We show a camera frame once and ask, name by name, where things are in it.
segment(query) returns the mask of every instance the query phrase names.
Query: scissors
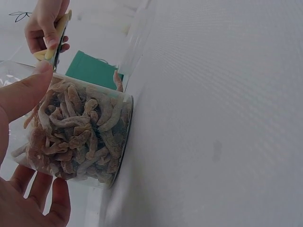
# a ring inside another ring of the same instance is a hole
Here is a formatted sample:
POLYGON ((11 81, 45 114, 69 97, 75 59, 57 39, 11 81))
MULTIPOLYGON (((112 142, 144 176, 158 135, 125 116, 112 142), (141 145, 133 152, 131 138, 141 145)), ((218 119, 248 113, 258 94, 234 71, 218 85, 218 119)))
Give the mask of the scissors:
POLYGON ((49 48, 47 48, 46 50, 42 50, 42 51, 38 51, 38 52, 34 53, 34 57, 37 58, 39 61, 47 60, 53 66, 54 72, 56 72, 57 66, 59 64, 59 55, 60 55, 61 45, 63 42, 67 24, 70 20, 71 20, 71 10, 69 10, 68 13, 66 13, 58 21, 56 31, 60 37, 60 42, 56 49, 50 50, 49 48))

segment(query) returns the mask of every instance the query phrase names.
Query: green paper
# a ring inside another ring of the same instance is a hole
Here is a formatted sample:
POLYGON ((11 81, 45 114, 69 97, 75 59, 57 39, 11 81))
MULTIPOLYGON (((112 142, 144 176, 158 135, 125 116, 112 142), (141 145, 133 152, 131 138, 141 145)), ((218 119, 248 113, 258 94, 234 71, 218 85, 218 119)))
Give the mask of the green paper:
POLYGON ((116 90, 113 81, 115 70, 116 67, 78 51, 66 76, 116 90))

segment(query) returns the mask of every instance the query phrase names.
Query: dried mushroom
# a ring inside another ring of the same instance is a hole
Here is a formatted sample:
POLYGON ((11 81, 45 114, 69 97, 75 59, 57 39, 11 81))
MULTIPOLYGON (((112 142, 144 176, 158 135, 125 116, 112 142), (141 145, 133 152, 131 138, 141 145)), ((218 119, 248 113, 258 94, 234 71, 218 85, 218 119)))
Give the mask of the dried mushroom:
MULTIPOLYGON (((114 74, 117 90, 122 81, 114 74)), ((95 86, 83 87, 54 77, 43 100, 24 122, 29 142, 12 153, 26 154, 29 166, 66 180, 87 177, 111 183, 125 145, 132 103, 95 86)))

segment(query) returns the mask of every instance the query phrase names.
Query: scissors handle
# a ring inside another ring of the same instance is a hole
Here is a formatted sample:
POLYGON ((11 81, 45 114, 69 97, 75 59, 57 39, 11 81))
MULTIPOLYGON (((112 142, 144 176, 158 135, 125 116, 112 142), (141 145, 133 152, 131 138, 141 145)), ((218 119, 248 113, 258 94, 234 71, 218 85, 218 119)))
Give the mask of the scissors handle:
MULTIPOLYGON (((60 37, 60 40, 62 40, 62 36, 63 36, 63 32, 65 30, 65 27, 66 27, 66 23, 71 20, 71 10, 68 11, 67 14, 65 14, 62 18, 60 18, 60 20, 58 21, 58 25, 56 27, 56 31, 57 31, 57 34, 59 35, 60 37)), ((56 53, 56 49, 49 49, 47 48, 46 49, 46 53, 45 53, 45 60, 51 60, 51 58, 55 55, 56 53)))

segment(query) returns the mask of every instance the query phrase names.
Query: white table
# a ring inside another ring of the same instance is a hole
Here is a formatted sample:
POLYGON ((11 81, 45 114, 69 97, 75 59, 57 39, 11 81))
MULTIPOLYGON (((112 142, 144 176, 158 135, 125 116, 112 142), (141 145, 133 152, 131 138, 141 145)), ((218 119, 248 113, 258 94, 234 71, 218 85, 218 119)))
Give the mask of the white table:
POLYGON ((303 226, 303 3, 161 0, 105 227, 303 226))

